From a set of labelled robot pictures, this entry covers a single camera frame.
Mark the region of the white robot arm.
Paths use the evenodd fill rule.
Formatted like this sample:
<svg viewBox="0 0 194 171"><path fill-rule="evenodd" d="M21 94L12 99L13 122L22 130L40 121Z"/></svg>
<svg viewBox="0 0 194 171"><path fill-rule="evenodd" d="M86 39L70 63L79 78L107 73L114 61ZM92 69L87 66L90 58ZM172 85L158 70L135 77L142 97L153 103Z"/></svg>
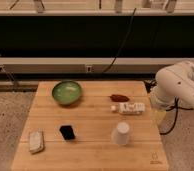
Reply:
<svg viewBox="0 0 194 171"><path fill-rule="evenodd" d="M194 108L194 63L182 61L160 69L150 92L154 108L167 108L179 98Z"/></svg>

